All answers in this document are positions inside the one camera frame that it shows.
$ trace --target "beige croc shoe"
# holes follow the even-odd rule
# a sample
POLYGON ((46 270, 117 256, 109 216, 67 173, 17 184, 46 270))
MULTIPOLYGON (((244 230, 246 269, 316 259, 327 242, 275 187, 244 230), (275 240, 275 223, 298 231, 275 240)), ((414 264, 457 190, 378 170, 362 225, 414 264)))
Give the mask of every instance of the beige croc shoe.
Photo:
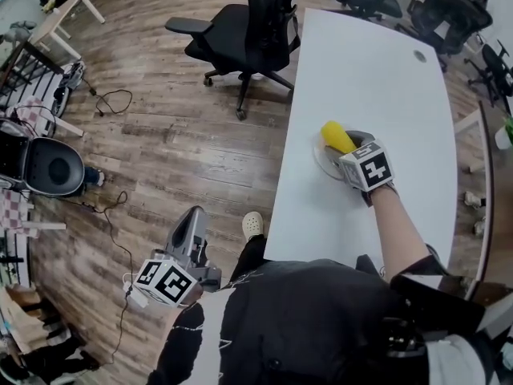
POLYGON ((264 219, 257 211, 247 213, 242 220, 242 231, 246 237, 246 242, 249 238, 255 235, 264 233, 264 219))

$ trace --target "potted plant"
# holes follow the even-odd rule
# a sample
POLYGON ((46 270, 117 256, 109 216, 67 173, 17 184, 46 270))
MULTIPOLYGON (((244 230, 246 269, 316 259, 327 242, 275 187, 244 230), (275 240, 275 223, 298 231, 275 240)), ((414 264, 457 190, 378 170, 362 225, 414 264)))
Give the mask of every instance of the potted plant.
POLYGON ((501 150, 513 146, 513 118, 510 116, 504 120, 504 126, 495 133, 495 143, 501 150))

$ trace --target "white tabletop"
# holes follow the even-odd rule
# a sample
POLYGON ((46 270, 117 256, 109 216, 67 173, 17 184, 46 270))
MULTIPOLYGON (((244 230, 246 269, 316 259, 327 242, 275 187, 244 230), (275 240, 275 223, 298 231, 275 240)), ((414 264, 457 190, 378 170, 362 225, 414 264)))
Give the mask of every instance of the white tabletop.
POLYGON ((319 169, 313 141, 336 120, 387 148, 402 202, 425 242, 448 262, 457 202, 449 99, 433 48, 357 18, 307 9, 289 130, 265 257, 330 258, 379 268, 374 209, 319 169), (421 63, 414 51, 421 51, 421 63))

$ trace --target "black metal rack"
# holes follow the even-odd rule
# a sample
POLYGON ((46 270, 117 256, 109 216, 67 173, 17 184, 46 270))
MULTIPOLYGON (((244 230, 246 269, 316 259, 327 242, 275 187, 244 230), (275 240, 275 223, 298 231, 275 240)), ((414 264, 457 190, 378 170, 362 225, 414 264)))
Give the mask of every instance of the black metal rack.
POLYGON ((19 43, 0 67, 0 99, 7 96, 5 102, 7 106, 14 92, 21 91, 19 96, 21 100, 26 89, 28 87, 31 89, 31 86, 34 86, 31 94, 35 95, 43 77, 51 73, 42 98, 40 98, 43 101, 54 77, 63 72, 64 70, 60 66, 29 42, 19 43))

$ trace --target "white flower pot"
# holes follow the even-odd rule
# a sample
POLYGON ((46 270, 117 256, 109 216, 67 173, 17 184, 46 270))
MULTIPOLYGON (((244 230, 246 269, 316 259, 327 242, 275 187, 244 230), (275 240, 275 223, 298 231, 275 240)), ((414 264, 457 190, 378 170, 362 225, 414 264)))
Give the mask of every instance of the white flower pot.
POLYGON ((501 127, 495 133, 495 143, 497 144, 497 147, 499 147, 500 150, 507 150, 508 148, 511 148, 512 145, 510 137, 507 134, 505 127, 501 127))

